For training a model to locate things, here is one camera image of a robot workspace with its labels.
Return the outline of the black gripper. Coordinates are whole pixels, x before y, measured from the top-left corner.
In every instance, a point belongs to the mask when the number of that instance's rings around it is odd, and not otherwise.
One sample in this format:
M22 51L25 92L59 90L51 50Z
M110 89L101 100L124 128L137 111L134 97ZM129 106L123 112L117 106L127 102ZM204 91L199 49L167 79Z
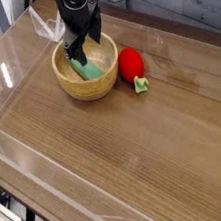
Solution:
M98 44L101 42L101 9L99 0L56 0L60 17L65 25L64 50L70 60L87 64L82 49L86 36Z

